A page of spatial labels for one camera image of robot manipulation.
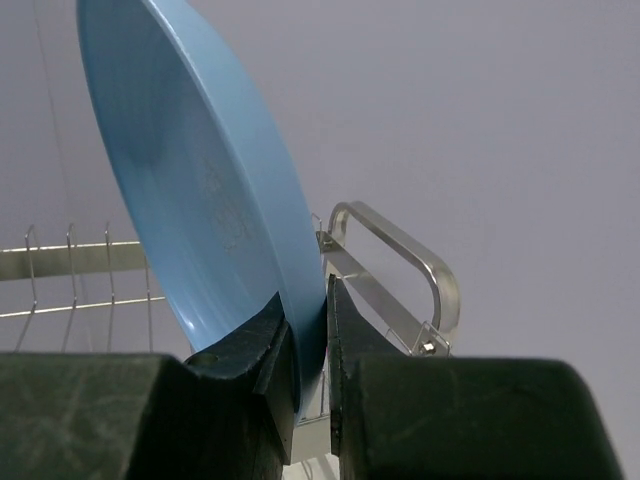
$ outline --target plate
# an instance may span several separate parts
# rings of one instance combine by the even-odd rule
[[[182,0],[79,0],[102,139],[189,341],[217,342],[280,292],[298,417],[324,358],[326,291],[295,168],[258,90]]]

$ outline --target white background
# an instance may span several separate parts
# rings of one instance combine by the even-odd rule
[[[311,208],[364,200],[437,252],[462,291],[456,354],[569,361],[640,478],[640,2],[193,5],[266,97]],[[71,0],[0,3],[0,158],[3,248],[31,223],[43,243],[69,220],[81,241],[106,220],[133,237]]]

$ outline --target chrome handle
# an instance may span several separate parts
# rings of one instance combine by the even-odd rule
[[[355,218],[367,230],[417,268],[426,277],[431,287],[434,309],[430,325],[419,322],[422,324],[422,328],[415,342],[407,343],[408,339],[401,339],[407,345],[413,345],[410,348],[413,350],[420,342],[420,335],[427,328],[432,332],[435,329],[450,344],[460,318],[460,292],[451,269],[431,250],[360,201],[342,202],[333,209],[328,230],[330,242],[335,241],[344,247],[349,217]]]

